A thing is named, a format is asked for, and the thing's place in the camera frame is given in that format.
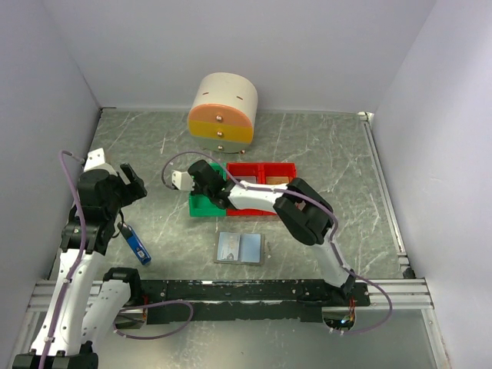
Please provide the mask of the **green plastic bin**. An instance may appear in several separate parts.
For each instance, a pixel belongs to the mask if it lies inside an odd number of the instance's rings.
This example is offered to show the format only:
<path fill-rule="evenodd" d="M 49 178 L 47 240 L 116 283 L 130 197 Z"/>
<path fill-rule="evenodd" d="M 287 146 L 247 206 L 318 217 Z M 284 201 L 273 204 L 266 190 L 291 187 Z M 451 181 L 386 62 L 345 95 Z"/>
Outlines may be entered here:
<path fill-rule="evenodd" d="M 217 164 L 210 164 L 214 170 L 225 178 L 225 173 Z M 195 218 L 222 218 L 226 210 L 218 208 L 204 195 L 191 191 L 188 197 L 190 216 Z"/>

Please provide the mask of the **red double plastic bin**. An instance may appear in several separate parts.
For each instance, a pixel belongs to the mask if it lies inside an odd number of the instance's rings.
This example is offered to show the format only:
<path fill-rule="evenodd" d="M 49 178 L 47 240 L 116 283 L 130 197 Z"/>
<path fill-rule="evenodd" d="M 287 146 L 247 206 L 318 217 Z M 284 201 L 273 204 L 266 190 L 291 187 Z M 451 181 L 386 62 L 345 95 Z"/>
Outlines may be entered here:
<path fill-rule="evenodd" d="M 291 180 L 297 176 L 295 163 L 292 162 L 229 162 L 226 168 L 236 179 L 255 176 L 256 185 L 266 185 L 265 178 L 269 176 L 288 176 Z"/>

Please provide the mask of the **light blue VIP card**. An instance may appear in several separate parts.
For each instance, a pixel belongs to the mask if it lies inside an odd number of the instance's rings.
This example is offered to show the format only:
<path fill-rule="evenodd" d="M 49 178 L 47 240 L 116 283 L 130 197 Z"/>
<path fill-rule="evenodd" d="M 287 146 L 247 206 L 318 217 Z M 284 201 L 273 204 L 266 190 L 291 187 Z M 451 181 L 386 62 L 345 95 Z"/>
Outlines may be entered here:
<path fill-rule="evenodd" d="M 218 238 L 217 259 L 238 261 L 241 236 L 239 233 L 221 232 Z"/>

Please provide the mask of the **grey card holder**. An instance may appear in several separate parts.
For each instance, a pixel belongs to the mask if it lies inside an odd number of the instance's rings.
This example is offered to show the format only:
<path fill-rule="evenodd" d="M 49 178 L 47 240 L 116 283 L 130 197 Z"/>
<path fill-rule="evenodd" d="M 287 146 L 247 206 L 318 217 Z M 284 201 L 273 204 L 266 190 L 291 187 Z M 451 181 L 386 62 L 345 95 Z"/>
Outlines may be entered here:
<path fill-rule="evenodd" d="M 243 264 L 259 266 L 264 263 L 264 236 L 257 233 L 239 233 L 241 236 L 238 261 L 219 261 L 217 259 L 218 238 L 213 253 L 213 262 L 217 264 Z"/>

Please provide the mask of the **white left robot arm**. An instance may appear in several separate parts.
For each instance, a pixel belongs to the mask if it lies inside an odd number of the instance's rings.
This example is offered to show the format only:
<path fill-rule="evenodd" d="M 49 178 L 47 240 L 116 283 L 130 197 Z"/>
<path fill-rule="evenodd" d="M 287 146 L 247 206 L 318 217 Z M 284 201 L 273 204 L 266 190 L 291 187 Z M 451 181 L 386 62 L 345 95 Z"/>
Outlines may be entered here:
<path fill-rule="evenodd" d="M 29 351 L 14 368 L 96 368 L 97 346 L 124 307 L 143 301 L 134 268 L 111 268 L 94 301 L 96 272 L 122 208 L 144 198 L 145 184 L 128 163 L 116 171 L 102 164 L 84 170 L 76 184 L 78 201 L 62 231 L 60 270 L 48 311 Z"/>

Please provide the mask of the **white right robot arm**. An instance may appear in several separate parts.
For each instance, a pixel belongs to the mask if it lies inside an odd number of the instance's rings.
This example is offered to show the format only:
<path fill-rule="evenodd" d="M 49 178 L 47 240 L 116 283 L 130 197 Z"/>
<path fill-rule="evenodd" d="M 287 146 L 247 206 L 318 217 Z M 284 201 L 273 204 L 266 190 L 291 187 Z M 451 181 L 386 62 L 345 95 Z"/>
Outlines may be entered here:
<path fill-rule="evenodd" d="M 355 276 L 335 240 L 338 220 L 332 207 L 303 179 L 287 184 L 252 184 L 223 179 L 209 163 L 196 161 L 188 169 L 195 187 L 223 209 L 275 213 L 291 236 L 309 247 L 327 284 L 327 299 L 341 306 L 351 299 Z"/>

